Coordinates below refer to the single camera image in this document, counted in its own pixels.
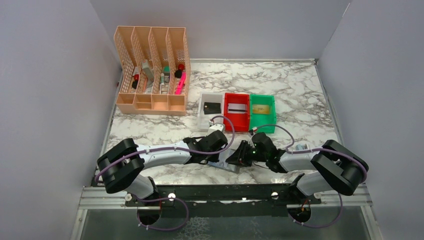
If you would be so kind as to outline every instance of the glass surface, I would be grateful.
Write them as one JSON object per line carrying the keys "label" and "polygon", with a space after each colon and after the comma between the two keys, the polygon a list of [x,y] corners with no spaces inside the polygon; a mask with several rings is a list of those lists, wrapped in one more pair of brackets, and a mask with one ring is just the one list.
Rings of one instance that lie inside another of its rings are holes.
{"label": "glass surface", "polygon": [[[313,207],[309,224],[331,222],[338,207]],[[182,218],[161,218],[157,227],[174,227]],[[171,232],[146,230],[138,227],[133,209],[89,210],[82,232],[83,240],[248,240],[248,239],[296,239],[296,240],[366,240],[370,239],[361,207],[343,208],[341,219],[333,226],[320,229],[302,227],[289,217],[193,217],[181,229]]]}

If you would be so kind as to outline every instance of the pink highlighter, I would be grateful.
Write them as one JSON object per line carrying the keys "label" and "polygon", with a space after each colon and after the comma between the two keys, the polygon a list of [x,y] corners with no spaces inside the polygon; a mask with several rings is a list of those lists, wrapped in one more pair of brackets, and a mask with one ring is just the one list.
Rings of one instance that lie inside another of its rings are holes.
{"label": "pink highlighter", "polygon": [[186,82],[186,73],[183,72],[181,75],[181,79],[179,80],[178,87],[176,88],[175,94],[180,95],[183,90],[184,83]]}

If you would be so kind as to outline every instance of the black card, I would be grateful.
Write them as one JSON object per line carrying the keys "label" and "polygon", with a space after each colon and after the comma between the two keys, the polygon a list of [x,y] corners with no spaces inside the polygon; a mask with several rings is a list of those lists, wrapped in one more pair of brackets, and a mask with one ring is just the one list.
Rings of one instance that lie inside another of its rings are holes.
{"label": "black card", "polygon": [[205,102],[203,106],[203,111],[205,115],[208,114],[220,114],[221,113],[221,103],[219,102]]}

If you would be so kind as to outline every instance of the plastic tray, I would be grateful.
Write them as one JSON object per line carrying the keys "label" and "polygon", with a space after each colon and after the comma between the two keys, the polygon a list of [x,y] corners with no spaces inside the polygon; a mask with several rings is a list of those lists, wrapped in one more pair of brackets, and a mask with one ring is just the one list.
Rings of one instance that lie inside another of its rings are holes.
{"label": "plastic tray", "polygon": [[[205,114],[203,108],[205,103],[221,104],[221,112],[217,114]],[[209,120],[217,115],[222,115],[224,112],[224,93],[222,92],[201,92],[199,99],[199,107],[197,110],[197,128],[200,130],[209,129]],[[216,118],[215,123],[223,123],[222,118]]]}
{"label": "plastic tray", "polygon": [[[269,114],[254,113],[254,105],[267,105],[269,107]],[[276,101],[274,96],[271,95],[250,95],[250,125],[249,129],[258,127],[265,124],[276,124],[277,113],[276,113]],[[260,133],[273,134],[275,131],[274,126],[264,126],[259,128],[257,131]]]}
{"label": "plastic tray", "polygon": [[[225,93],[224,116],[229,118],[236,132],[248,132],[250,123],[250,98],[248,94]],[[228,104],[245,104],[246,113],[228,113]],[[231,125],[224,120],[225,130],[231,131]]]}

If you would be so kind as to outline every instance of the screw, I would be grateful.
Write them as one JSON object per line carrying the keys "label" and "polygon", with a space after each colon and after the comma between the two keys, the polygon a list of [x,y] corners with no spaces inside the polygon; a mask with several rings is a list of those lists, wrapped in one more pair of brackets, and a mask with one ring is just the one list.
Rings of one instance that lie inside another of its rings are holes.
{"label": "screw", "polygon": [[314,196],[316,199],[320,199],[320,198],[321,198],[321,193],[320,193],[320,192],[315,192],[315,193],[313,194],[313,196]]}
{"label": "screw", "polygon": [[273,192],[273,193],[271,193],[271,198],[272,199],[274,199],[274,200],[277,200],[278,199],[278,192]]}
{"label": "screw", "polygon": [[175,198],[175,193],[171,192],[170,194],[168,194],[168,198],[170,198],[170,201],[173,201],[173,199]]}
{"label": "screw", "polygon": [[132,199],[133,199],[133,196],[131,196],[131,194],[127,193],[127,194],[125,195],[125,201],[129,202],[129,201],[131,201]]}

